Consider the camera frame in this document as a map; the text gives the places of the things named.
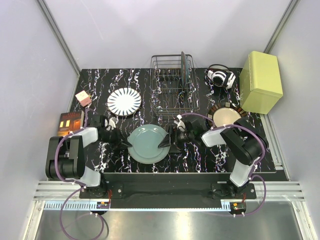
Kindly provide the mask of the light teal plate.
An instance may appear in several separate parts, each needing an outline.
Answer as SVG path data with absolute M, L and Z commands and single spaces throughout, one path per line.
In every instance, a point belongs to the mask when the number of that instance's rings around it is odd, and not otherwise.
M 158 148 L 167 135 L 165 129 L 154 124 L 145 124 L 132 131 L 127 141 L 129 155 L 138 163 L 155 164 L 162 161 L 169 153 L 170 147 Z

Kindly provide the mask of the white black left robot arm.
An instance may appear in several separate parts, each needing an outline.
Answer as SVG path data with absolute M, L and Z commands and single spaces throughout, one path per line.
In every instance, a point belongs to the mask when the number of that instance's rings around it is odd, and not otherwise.
M 132 145 L 116 127 L 116 118 L 94 115 L 88 126 L 66 136 L 53 136 L 49 140 L 45 174 L 51 181 L 75 183 L 83 191 L 103 198 L 110 192 L 102 173 L 86 166 L 85 148 L 103 142 L 115 150 L 126 150 Z

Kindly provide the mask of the dark blue glazed plate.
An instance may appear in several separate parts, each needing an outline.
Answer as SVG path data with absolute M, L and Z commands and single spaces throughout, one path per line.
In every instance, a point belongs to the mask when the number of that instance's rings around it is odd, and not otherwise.
M 183 88 L 186 87 L 186 84 L 189 79 L 189 64 L 186 54 L 181 52 L 181 85 Z

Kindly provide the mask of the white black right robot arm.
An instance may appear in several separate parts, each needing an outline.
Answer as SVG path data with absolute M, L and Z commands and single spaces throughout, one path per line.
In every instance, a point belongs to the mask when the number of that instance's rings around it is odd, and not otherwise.
M 245 119 L 220 127 L 209 127 L 199 120 L 179 120 L 171 123 L 158 149 L 169 147 L 179 150 L 184 143 L 194 142 L 211 148 L 227 146 L 235 157 L 233 170 L 226 183 L 212 189 L 212 195 L 222 198 L 242 198 L 245 194 L 256 165 L 261 161 L 268 147 L 266 138 L 260 136 Z

